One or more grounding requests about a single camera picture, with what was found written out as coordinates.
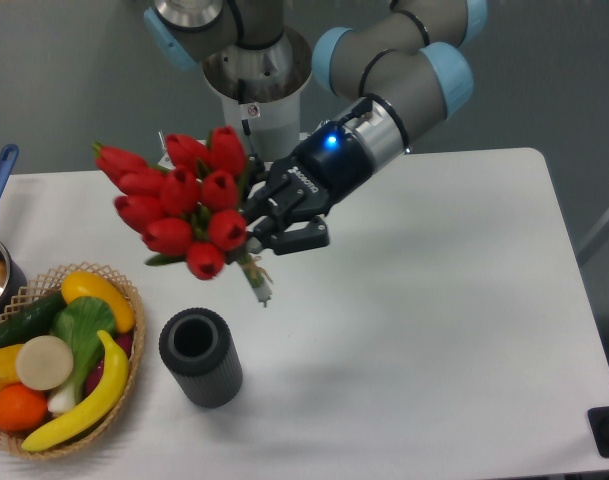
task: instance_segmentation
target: white cylindrical base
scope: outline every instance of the white cylindrical base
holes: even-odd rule
[[[244,133],[242,120],[248,120],[255,153],[265,162],[274,162],[290,155],[300,141],[300,95],[309,80],[310,76],[288,97],[266,103],[240,105],[237,100],[211,89],[222,100],[224,120],[235,129],[246,151],[251,153],[253,149]]]

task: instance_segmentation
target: blue led light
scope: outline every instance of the blue led light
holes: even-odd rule
[[[330,135],[326,138],[324,145],[326,145],[326,148],[335,148],[337,146],[337,137],[335,135]]]

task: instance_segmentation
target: tulip bouquet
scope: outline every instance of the tulip bouquet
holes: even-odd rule
[[[216,277],[236,252],[258,300],[270,299],[270,277],[244,250],[246,199],[251,164],[235,130],[214,129],[206,145],[187,135],[167,135],[174,169],[149,165],[139,155],[93,145],[96,165],[124,194],[114,201],[122,220],[156,252],[151,266],[186,262],[200,280]]]

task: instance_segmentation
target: black cylinder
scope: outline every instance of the black cylinder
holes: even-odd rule
[[[242,366],[231,331],[215,312],[184,310],[162,329],[160,356],[186,396],[196,405],[216,408],[242,386]]]

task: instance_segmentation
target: yellow banana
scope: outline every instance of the yellow banana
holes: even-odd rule
[[[72,410],[31,433],[22,443],[28,452],[41,452],[73,438],[95,425],[120,399],[128,380],[128,357],[104,330],[97,332],[104,345],[104,373],[93,392]]]

